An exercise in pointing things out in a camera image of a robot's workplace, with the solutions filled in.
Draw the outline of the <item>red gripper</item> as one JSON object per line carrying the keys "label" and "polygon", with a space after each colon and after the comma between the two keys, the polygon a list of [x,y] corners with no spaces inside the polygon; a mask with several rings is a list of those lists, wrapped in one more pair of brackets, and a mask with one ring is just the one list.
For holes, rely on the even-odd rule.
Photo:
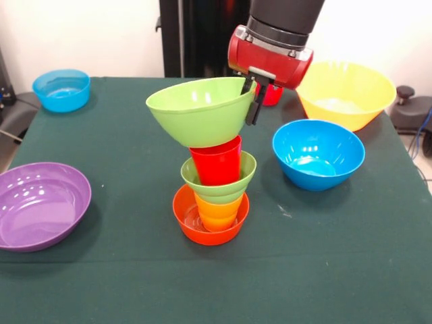
{"label": "red gripper", "polygon": [[[228,50],[228,65],[244,75],[256,74],[279,87],[295,89],[300,85],[311,65],[314,52],[309,48],[301,51],[271,45],[249,33],[239,25],[234,30]],[[254,77],[245,77],[241,95],[253,89]],[[250,104],[245,122],[255,125],[265,100],[266,86],[256,86],[256,96]]]}

